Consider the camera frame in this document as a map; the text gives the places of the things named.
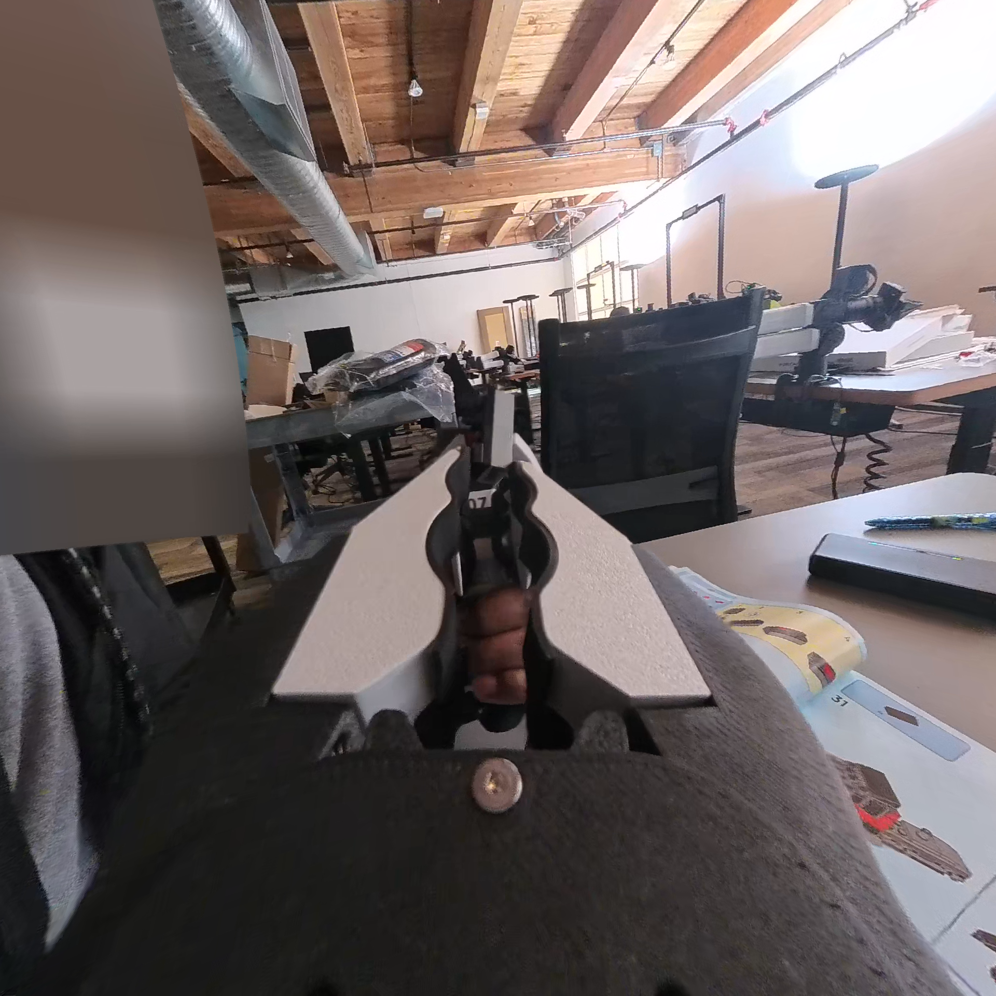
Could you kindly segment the blue pen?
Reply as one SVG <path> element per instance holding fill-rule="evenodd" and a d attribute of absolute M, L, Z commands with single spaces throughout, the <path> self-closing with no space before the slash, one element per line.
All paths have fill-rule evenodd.
<path fill-rule="evenodd" d="M 864 522 L 868 530 L 880 531 L 995 531 L 995 514 L 887 516 Z"/>

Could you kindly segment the person's grey shirt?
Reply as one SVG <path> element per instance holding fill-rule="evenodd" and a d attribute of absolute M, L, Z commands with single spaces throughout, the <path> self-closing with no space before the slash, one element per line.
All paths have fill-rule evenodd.
<path fill-rule="evenodd" d="M 1 558 L 1 750 L 15 827 L 41 886 L 41 951 L 91 884 L 97 853 L 83 818 L 79 744 L 58 635 L 41 593 Z"/>

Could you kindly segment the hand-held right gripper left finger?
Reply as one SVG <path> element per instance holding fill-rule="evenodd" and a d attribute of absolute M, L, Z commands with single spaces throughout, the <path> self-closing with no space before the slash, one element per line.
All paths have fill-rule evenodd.
<path fill-rule="evenodd" d="M 335 560 L 270 695 L 416 720 L 453 683 L 461 504 L 469 454 L 449 445 L 359 522 Z"/>

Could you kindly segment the black mesh office chair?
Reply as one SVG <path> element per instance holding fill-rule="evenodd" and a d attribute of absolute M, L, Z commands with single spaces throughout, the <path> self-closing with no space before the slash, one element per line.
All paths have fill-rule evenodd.
<path fill-rule="evenodd" d="M 736 522 L 736 439 L 762 304 L 755 290 L 542 320 L 545 475 L 633 543 Z"/>

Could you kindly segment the person's left hand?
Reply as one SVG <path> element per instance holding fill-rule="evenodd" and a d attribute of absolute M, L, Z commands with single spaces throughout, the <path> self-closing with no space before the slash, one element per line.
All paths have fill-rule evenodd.
<path fill-rule="evenodd" d="M 493 590 L 463 604 L 459 619 L 468 689 L 475 699 L 487 706 L 525 705 L 529 593 Z"/>

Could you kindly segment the brown desk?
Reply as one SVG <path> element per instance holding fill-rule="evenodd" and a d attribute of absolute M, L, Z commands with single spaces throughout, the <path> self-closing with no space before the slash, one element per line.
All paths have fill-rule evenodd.
<path fill-rule="evenodd" d="M 956 475 L 650 543 L 734 594 L 825 609 L 867 644 L 865 677 L 993 752 L 993 623 L 810 578 L 827 534 L 862 537 L 867 520 L 989 514 L 993 477 Z"/>

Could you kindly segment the silver air duct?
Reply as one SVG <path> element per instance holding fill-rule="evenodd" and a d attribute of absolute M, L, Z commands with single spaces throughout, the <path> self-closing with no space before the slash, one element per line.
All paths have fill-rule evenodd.
<path fill-rule="evenodd" d="M 348 279 L 371 275 L 367 240 L 319 167 L 288 51 L 267 3 L 155 1 L 169 62 L 209 125 Z"/>

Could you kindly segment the stack of white boxes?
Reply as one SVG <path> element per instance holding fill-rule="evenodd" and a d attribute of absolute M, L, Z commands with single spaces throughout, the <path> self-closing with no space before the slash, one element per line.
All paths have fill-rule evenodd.
<path fill-rule="evenodd" d="M 812 303 L 763 311 L 750 370 L 794 373 L 801 346 L 818 341 L 818 331 L 803 323 L 813 317 L 813 311 Z M 846 324 L 841 345 L 827 357 L 827 369 L 846 374 L 888 370 L 905 362 L 958 354 L 975 341 L 972 319 L 950 305 L 913 311 L 884 331 L 862 323 Z"/>

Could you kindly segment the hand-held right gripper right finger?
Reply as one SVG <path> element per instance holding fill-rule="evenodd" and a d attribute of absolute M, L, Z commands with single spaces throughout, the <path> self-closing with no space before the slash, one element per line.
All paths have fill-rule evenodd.
<path fill-rule="evenodd" d="M 564 720 L 705 706 L 711 693 L 629 541 L 531 460 L 509 470 L 539 702 Z"/>

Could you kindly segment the black power bank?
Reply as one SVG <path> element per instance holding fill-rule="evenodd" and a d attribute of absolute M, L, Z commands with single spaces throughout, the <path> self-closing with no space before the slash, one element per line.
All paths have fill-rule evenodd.
<path fill-rule="evenodd" d="M 995 620 L 991 561 L 827 534 L 807 569 L 819 580 Z"/>

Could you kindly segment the black floor lamp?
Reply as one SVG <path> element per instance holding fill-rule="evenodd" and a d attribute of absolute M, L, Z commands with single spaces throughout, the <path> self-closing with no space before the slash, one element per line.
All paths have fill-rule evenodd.
<path fill-rule="evenodd" d="M 855 166 L 824 176 L 813 184 L 817 191 L 838 191 L 838 211 L 831 253 L 831 277 L 836 275 L 841 268 L 851 185 L 874 176 L 878 169 L 880 166 L 877 164 Z"/>

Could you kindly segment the person's black jacket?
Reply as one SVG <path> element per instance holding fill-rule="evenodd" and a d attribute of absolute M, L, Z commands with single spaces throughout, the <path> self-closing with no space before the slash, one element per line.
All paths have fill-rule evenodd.
<path fill-rule="evenodd" d="M 83 785 L 123 792 L 196 641 L 145 543 L 18 554 L 52 616 Z"/>

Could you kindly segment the plastic wrapped dark bundle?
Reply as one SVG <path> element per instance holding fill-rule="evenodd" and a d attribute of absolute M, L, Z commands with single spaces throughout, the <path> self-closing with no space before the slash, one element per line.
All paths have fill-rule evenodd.
<path fill-rule="evenodd" d="M 454 387 L 445 364 L 452 358 L 441 344 L 411 339 L 375 354 L 339 357 L 309 375 L 305 386 L 332 403 L 344 435 L 426 419 L 450 425 Z"/>

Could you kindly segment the silver ceiling pipe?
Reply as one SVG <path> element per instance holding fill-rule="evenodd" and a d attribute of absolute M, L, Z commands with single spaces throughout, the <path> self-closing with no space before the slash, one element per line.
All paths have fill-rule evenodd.
<path fill-rule="evenodd" d="M 614 152 L 619 146 L 626 144 L 653 144 L 665 139 L 683 138 L 703 129 L 728 131 L 729 128 L 736 128 L 736 125 L 728 116 L 722 116 L 704 120 L 689 120 L 669 127 L 639 128 L 622 133 L 601 133 L 597 135 L 582 137 L 575 140 L 491 146 L 479 148 L 473 152 L 437 154 L 410 153 L 405 158 L 375 158 L 369 164 L 343 164 L 341 175 L 347 178 L 358 179 L 371 177 L 375 171 L 402 167 L 421 169 L 442 165 L 455 169 L 467 169 L 479 165 L 479 163 L 485 159 L 528 161 L 533 160 L 537 157 L 590 157 Z"/>

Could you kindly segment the black computer monitor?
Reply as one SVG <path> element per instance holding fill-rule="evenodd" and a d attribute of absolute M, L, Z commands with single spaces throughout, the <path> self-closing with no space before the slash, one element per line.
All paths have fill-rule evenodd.
<path fill-rule="evenodd" d="M 302 369 L 308 375 L 356 352 L 350 326 L 307 330 L 303 339 L 307 361 L 302 362 Z"/>

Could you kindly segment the cardboard box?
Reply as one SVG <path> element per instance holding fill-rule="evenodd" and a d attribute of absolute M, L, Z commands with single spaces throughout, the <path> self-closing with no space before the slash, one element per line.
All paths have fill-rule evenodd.
<path fill-rule="evenodd" d="M 245 405 L 284 408 L 293 403 L 296 345 L 246 336 Z"/>

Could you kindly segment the toy instruction booklet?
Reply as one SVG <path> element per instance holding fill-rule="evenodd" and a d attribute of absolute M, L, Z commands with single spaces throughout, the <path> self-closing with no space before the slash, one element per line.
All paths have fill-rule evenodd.
<path fill-rule="evenodd" d="M 961 994 L 995 994 L 993 752 L 862 673 L 850 623 L 676 576 L 760 656 L 835 765 L 875 859 Z"/>

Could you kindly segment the wooden table with black legs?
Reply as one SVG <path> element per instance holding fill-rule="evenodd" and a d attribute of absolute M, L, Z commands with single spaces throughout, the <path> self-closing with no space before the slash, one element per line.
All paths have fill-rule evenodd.
<path fill-rule="evenodd" d="M 941 406 L 959 415 L 946 472 L 984 473 L 995 429 L 992 352 L 935 357 L 878 375 L 837 375 L 825 382 L 779 386 L 778 378 L 750 375 L 742 400 L 743 421 L 767 428 L 811 432 L 841 440 L 870 440 L 873 479 L 882 454 L 880 435 L 896 409 Z"/>

